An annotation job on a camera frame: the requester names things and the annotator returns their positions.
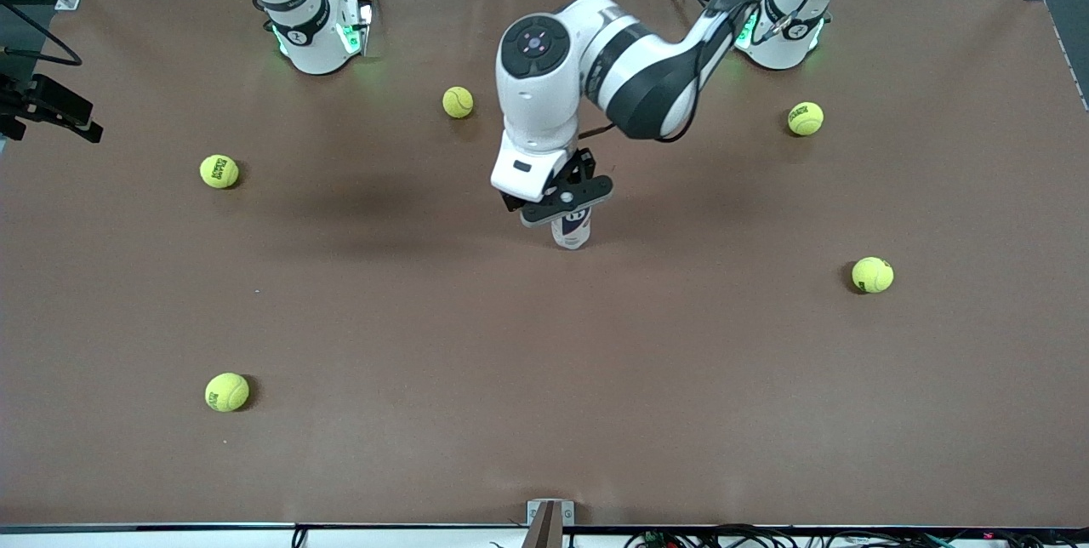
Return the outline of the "brown table cover sheet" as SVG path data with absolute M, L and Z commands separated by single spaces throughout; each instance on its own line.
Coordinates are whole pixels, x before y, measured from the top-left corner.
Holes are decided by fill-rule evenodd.
M 594 138 L 616 188 L 565 252 L 489 175 L 497 44 L 568 1 L 382 0 L 328 77 L 249 0 L 59 14 L 105 139 L 0 157 L 0 524 L 1089 526 L 1089 112 L 1047 5 L 834 0 L 681 141 Z

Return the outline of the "clear tennis ball can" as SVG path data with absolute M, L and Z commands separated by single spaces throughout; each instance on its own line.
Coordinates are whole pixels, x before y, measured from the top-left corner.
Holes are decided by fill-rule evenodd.
M 562 215 L 551 221 L 551 233 L 556 246 L 564 249 L 580 249 L 590 238 L 592 209 L 586 208 Z

